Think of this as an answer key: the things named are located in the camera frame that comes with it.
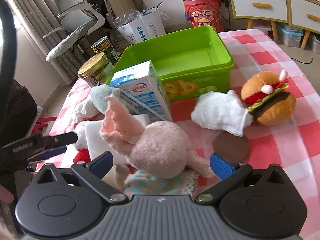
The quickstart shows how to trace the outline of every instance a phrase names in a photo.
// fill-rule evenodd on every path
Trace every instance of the green plastic bin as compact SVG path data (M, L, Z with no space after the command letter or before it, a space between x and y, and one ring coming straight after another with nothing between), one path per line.
M162 35L128 47L115 72L151 60L170 101L227 92L234 61L211 26Z

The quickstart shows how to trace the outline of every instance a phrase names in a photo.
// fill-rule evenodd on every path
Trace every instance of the black bag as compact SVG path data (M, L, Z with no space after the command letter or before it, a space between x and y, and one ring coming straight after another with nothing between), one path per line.
M13 80L9 105L0 128L0 146L26 136L37 115L37 105L28 89Z

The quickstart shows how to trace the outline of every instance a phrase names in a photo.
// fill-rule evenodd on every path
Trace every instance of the wooden drawer handle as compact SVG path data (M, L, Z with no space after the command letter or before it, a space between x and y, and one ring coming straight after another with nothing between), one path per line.
M308 18L311 19L311 20L314 20L314 21L316 21L316 22L320 22L320 18L317 17L317 16L314 16L314 15L308 14L308 13L307 13L307 16L308 16Z
M265 8L265 9L270 9L271 8L271 4L267 4L267 3L258 3L258 2L253 2L252 5L256 8Z

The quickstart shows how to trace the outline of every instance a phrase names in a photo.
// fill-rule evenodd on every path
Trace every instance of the blue storage box lid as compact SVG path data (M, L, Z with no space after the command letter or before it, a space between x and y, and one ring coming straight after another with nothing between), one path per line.
M288 35L294 35L294 36L303 36L303 32L290 32L287 31L285 28L281 27L281 31Z

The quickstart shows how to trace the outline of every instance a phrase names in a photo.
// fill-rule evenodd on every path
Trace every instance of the red bucket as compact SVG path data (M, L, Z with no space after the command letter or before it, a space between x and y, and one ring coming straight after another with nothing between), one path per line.
M192 27L209 25L217 32L223 32L220 2L221 0L183 0Z

